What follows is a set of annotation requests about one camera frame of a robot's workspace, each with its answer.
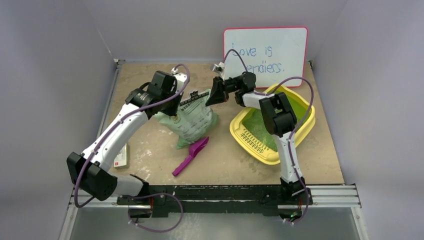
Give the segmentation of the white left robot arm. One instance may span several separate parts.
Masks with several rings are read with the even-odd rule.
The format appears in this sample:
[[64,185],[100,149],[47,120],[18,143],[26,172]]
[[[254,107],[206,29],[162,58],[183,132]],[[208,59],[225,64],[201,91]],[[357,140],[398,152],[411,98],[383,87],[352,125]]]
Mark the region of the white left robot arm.
[[145,180],[135,175],[119,177],[109,170],[128,140],[153,115],[176,115],[188,82],[187,74],[175,69],[172,73],[157,70],[150,82],[129,93],[118,115],[94,143],[82,153],[69,154],[66,164],[75,197],[81,189],[99,201],[112,195],[129,196],[138,205],[148,201],[149,184]]

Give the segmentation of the green cat litter granules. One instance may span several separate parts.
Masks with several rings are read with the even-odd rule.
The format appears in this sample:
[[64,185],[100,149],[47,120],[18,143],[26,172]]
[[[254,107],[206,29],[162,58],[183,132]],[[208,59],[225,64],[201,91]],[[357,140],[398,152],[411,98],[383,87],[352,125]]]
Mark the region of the green cat litter granules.
[[263,116],[259,109],[252,108],[249,113],[243,118],[242,124],[267,148],[277,152],[277,145],[271,134],[265,128]]

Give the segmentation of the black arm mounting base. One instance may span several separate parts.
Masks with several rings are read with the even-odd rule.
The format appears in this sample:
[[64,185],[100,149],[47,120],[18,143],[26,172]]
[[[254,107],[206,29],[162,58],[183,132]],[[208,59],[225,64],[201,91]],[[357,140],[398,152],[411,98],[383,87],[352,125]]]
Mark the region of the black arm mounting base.
[[302,181],[255,185],[150,185],[141,178],[118,177],[109,190],[118,195],[118,205],[128,205],[130,216],[141,213],[135,207],[147,205],[153,218],[170,213],[261,214],[296,220],[302,208],[313,202],[311,190]]

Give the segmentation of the green cat litter bag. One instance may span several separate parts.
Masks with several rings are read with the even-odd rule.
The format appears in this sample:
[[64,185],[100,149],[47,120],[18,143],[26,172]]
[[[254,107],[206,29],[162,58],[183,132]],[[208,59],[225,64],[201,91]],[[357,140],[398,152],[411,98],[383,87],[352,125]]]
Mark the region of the green cat litter bag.
[[154,115],[159,124],[178,135],[176,149],[185,148],[201,138],[216,125],[219,115],[206,105],[211,89],[193,90],[189,97],[181,100],[175,116],[162,112]]

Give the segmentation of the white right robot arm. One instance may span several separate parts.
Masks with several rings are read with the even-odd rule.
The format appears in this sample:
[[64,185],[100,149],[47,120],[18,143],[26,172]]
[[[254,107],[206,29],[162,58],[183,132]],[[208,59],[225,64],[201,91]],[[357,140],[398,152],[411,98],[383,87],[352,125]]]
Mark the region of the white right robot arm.
[[230,93],[234,93],[238,105],[260,110],[263,125],[274,138],[278,150],[282,187],[280,196],[284,202],[294,203],[306,191],[306,186],[295,148],[297,117],[287,95],[283,92],[256,91],[256,75],[245,71],[226,80],[220,76],[214,77],[206,105],[227,102]]

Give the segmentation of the yellow sifting litter tray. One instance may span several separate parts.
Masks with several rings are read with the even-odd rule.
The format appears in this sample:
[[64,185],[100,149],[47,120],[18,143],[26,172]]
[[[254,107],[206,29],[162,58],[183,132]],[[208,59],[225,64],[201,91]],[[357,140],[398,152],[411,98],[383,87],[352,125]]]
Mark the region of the yellow sifting litter tray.
[[[280,163],[278,152],[266,147],[256,137],[250,133],[246,127],[242,124],[239,113],[233,118],[229,125],[229,131],[235,141],[253,158],[267,164],[267,165],[278,165]],[[300,134],[294,134],[294,143],[297,147],[300,145],[308,134],[301,132]]]

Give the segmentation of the pink framed whiteboard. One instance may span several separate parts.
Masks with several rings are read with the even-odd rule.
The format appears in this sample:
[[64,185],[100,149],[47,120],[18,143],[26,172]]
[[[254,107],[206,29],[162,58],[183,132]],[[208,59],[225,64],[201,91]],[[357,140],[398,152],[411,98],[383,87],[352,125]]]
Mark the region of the pink framed whiteboard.
[[305,26],[227,28],[223,32],[224,77],[256,75],[256,87],[302,85],[309,31]]

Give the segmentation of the small white red card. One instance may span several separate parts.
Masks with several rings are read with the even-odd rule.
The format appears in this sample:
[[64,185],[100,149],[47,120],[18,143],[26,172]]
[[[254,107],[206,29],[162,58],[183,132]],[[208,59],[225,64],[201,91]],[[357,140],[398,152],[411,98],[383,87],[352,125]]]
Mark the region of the small white red card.
[[115,169],[127,168],[129,166],[129,144],[126,143],[114,159]]

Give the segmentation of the purple plastic litter scoop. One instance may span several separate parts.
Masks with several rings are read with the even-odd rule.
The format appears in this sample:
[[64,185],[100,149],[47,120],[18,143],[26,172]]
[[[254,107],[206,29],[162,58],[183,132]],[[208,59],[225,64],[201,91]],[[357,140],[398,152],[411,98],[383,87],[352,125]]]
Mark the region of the purple plastic litter scoop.
[[187,157],[172,172],[172,175],[174,177],[178,177],[182,173],[182,171],[196,158],[199,152],[201,152],[206,147],[209,142],[209,139],[210,138],[208,136],[204,137],[189,146]]

